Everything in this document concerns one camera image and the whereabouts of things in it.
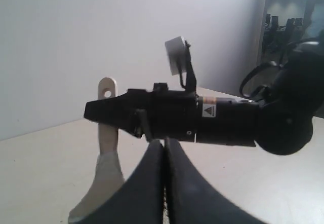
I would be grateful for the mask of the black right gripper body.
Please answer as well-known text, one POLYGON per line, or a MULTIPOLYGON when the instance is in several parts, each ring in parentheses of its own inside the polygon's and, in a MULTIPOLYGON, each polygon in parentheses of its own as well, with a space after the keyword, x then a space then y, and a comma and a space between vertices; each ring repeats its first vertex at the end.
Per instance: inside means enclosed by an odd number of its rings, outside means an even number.
POLYGON ((195 92, 170 90, 166 83, 155 83, 151 91, 128 89, 126 95, 131 112, 130 134, 141 138, 146 123, 152 139, 168 137, 194 142, 199 114, 195 92))

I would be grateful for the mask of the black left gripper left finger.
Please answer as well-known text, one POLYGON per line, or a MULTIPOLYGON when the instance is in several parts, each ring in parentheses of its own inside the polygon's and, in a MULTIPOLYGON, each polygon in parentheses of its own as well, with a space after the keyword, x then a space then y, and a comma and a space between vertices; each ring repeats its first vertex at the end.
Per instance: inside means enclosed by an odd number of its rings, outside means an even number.
POLYGON ((153 140, 121 188, 78 223, 163 223, 164 188, 164 147, 153 140))

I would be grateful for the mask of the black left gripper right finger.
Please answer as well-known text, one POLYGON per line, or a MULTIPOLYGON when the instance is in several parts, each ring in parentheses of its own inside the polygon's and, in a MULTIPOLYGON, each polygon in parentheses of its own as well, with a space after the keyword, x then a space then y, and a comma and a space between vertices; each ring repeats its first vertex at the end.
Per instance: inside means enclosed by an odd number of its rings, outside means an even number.
POLYGON ((170 223, 263 223, 214 189, 178 140, 165 140, 164 158, 170 223))

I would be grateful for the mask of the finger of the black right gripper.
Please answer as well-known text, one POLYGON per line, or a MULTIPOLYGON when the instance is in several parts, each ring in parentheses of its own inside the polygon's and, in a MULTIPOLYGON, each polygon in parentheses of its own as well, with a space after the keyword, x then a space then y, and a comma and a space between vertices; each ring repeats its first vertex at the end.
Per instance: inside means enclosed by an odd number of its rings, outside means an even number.
POLYGON ((84 118, 131 133, 131 100, 131 95, 125 93, 118 97, 89 101, 85 106, 84 118))

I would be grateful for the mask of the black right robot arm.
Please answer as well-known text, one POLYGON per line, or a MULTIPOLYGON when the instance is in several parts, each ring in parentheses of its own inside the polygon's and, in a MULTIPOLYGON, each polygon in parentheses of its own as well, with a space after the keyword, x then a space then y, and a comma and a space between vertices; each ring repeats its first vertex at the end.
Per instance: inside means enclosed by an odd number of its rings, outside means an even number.
POLYGON ((278 73, 270 85, 260 85, 242 100, 202 97, 188 42, 170 54, 182 90, 156 83, 151 91, 129 89, 112 99, 90 101, 84 118, 121 129, 147 140, 222 145, 260 146, 275 155, 291 155, 312 138, 314 117, 323 104, 323 39, 302 39, 288 44, 286 63, 273 61, 256 66, 240 87, 268 68, 278 73))

